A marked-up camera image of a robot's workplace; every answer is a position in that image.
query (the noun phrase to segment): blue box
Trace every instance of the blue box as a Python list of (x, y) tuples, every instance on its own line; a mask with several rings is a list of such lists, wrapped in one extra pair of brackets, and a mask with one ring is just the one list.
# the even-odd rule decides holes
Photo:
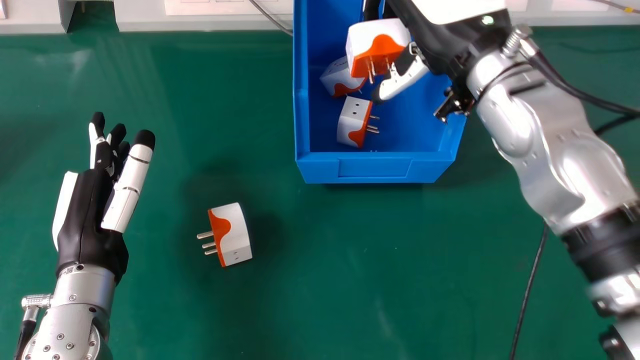
[[(344, 99), (332, 98), (320, 75), (345, 55), (347, 30), (358, 22), (362, 0), (295, 0), (294, 123), (296, 163), (306, 183), (433, 183), (456, 159), (466, 118), (433, 113), (451, 84), (428, 74), (371, 114), (380, 134), (363, 149), (336, 141)], [(369, 100), (373, 87), (355, 97)]]

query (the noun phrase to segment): robotic arm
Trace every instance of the robotic arm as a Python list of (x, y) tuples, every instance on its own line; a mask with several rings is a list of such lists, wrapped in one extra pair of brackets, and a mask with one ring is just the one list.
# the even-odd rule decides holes
[[(379, 5), (367, 0), (365, 13)], [(580, 100), (549, 76), (531, 30), (512, 28), (501, 0), (387, 0), (389, 12), (414, 41), (374, 100), (390, 99), (427, 71), (448, 76), (452, 86), (436, 117), (446, 122), (475, 106), (526, 201), (589, 281), (598, 314), (618, 319), (600, 337), (604, 350), (612, 359), (640, 359), (638, 197), (618, 155), (591, 130)]]
[[(65, 174), (52, 234), (58, 251), (53, 294), (22, 299), (18, 360), (110, 360), (109, 317), (127, 271), (125, 232), (138, 203), (156, 138), (140, 131), (129, 147), (124, 125), (104, 136), (104, 116), (89, 124), (90, 169)], [(37, 314), (45, 309), (39, 331)]]

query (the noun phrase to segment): robotic hand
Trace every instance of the robotic hand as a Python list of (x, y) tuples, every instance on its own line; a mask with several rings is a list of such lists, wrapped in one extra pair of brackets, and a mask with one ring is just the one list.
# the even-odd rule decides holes
[[(365, 0), (378, 13), (380, 0)], [(511, 27), (503, 0), (386, 0), (413, 42), (374, 91), (381, 102), (427, 71), (452, 85), (435, 116), (475, 106), (495, 148), (515, 168), (522, 193), (566, 245), (590, 282), (601, 316), (618, 323), (600, 343), (612, 359), (640, 359), (640, 206), (622, 161), (591, 130), (579, 99), (529, 38)], [(597, 99), (608, 110), (637, 110)]]
[[(109, 360), (109, 316), (127, 271), (123, 234), (142, 190), (156, 138), (140, 131), (129, 147), (125, 126), (104, 136), (104, 115), (89, 124), (90, 169), (65, 174), (53, 220), (58, 250), (55, 292), (22, 299), (14, 359)], [(39, 309), (46, 309), (34, 335)]]

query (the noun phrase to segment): green tabletop surface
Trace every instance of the green tabletop surface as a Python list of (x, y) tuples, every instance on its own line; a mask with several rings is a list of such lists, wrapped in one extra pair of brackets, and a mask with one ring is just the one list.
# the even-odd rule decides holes
[[(156, 152), (125, 234), (109, 346), (123, 359), (506, 359), (542, 224), (472, 117), (435, 184), (307, 185), (294, 162), (292, 42), (279, 32), (119, 33), (109, 4), (68, 35), (0, 37), (0, 354), (20, 299), (54, 289), (63, 175), (89, 165), (94, 111)], [(640, 104), (640, 28), (541, 28), (575, 86)], [(592, 125), (614, 115), (586, 106)], [(607, 133), (640, 179), (639, 123)], [(195, 235), (240, 202), (254, 258), (224, 268)], [(552, 237), (519, 359), (604, 359), (608, 320)]]

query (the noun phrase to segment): gray cable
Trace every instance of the gray cable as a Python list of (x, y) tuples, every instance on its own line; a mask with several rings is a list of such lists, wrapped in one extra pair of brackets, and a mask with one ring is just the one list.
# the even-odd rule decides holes
[(265, 11), (265, 9), (263, 9), (258, 3), (256, 3), (255, 0), (249, 0), (249, 2), (253, 4), (255, 8), (258, 9), (258, 11), (260, 11), (264, 16), (266, 16), (267, 19), (269, 19), (275, 26), (277, 26), (278, 29), (282, 30), (283, 33), (289, 35), (290, 37), (293, 36), (293, 31), (285, 28), (279, 21), (277, 21), (273, 16), (271, 16), (270, 13)]
[(616, 4), (616, 3), (612, 2), (612, 1), (609, 1), (609, 0), (591, 0), (591, 1), (595, 1), (596, 3), (607, 4), (607, 5), (609, 5), (609, 6), (613, 7), (613, 8), (622, 10), (625, 13), (640, 13), (640, 10), (634, 9), (631, 6), (624, 6), (624, 5)]

